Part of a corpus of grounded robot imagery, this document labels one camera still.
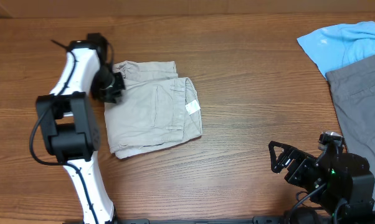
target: blue fabric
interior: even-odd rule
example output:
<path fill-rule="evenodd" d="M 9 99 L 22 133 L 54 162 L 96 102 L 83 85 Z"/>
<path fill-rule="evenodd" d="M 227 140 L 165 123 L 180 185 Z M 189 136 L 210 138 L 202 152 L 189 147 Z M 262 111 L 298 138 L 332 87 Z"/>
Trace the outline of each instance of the blue fabric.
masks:
<path fill-rule="evenodd" d="M 297 41 L 325 77 L 326 72 L 375 55 L 375 22 L 329 26 Z"/>

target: light gray cloth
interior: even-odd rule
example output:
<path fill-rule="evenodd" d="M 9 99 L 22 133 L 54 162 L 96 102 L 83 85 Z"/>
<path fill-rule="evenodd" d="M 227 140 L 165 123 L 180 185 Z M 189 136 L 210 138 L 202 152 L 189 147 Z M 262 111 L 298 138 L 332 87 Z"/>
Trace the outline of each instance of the light gray cloth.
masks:
<path fill-rule="evenodd" d="M 178 78 L 174 62 L 125 61 L 113 67 L 123 75 L 121 102 L 105 103 L 110 151 L 122 159 L 184 143 L 202 135 L 201 112 L 185 105 L 196 100 L 189 78 Z"/>
<path fill-rule="evenodd" d="M 375 55 L 326 77 L 348 152 L 365 157 L 375 177 Z"/>

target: gray cloth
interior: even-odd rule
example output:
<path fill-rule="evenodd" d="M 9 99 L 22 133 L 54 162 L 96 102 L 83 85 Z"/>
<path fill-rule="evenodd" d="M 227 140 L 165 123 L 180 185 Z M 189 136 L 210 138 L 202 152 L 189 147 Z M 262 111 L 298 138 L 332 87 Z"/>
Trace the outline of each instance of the gray cloth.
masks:
<path fill-rule="evenodd" d="M 122 101 L 105 104 L 110 151 L 122 159 L 184 143 L 202 135 L 201 112 L 185 105 L 196 100 L 189 78 L 178 78 L 174 62 L 125 61 L 121 72 L 126 90 Z"/>
<path fill-rule="evenodd" d="M 326 77 L 348 152 L 365 157 L 375 177 L 375 55 Z"/>

